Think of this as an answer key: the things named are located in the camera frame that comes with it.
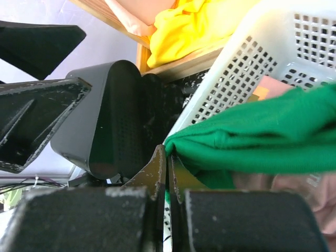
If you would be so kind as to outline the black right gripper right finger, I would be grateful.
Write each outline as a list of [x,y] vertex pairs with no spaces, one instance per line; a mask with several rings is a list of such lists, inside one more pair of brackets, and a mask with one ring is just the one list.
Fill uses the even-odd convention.
[[208,189],[175,154],[167,169],[173,251],[328,251],[298,194]]

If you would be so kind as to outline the pink sweater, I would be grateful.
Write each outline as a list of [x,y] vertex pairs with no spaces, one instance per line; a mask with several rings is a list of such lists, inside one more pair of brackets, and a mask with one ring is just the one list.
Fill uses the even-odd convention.
[[322,232],[335,236],[335,84],[300,88],[231,109],[248,141],[238,189],[292,191],[310,205]]

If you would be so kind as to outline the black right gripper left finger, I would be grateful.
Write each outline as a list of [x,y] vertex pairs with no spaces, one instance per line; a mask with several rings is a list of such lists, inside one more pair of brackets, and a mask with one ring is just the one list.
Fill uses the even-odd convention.
[[124,185],[34,190],[19,202],[1,251],[162,251],[164,146]]

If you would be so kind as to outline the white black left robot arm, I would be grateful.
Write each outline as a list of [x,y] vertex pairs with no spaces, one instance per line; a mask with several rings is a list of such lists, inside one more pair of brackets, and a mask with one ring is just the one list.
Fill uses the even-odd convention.
[[76,25],[1,22],[1,59],[34,77],[1,84],[1,170],[18,174],[46,144],[98,179],[132,178],[182,111],[185,94],[130,61],[47,76],[84,40]]

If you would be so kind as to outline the green shirt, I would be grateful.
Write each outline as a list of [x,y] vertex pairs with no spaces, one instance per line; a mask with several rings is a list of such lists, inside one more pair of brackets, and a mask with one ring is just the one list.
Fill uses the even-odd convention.
[[234,106],[171,135],[164,146],[211,189],[233,189],[232,172],[334,171],[335,84]]

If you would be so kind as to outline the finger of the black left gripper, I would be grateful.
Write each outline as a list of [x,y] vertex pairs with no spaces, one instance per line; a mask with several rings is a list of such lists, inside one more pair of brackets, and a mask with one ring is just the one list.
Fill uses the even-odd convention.
[[1,60],[44,80],[85,39],[77,25],[1,21]]
[[1,170],[28,167],[90,91],[80,78],[1,84]]

